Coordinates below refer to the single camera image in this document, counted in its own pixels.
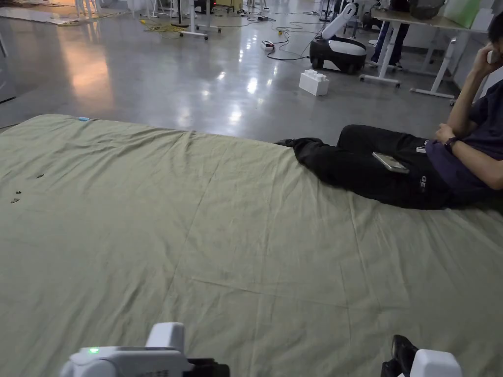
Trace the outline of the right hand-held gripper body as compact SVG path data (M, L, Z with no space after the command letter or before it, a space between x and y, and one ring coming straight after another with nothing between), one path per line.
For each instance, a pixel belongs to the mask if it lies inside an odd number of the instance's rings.
M448 352L420 349L412 363L410 377L461 377L462 369Z

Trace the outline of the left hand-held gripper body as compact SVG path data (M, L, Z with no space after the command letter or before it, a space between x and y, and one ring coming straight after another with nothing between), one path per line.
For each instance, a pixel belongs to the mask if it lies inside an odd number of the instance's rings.
M185 355L183 323L156 323L144 347L89 347L72 354L61 377L228 377L227 364Z

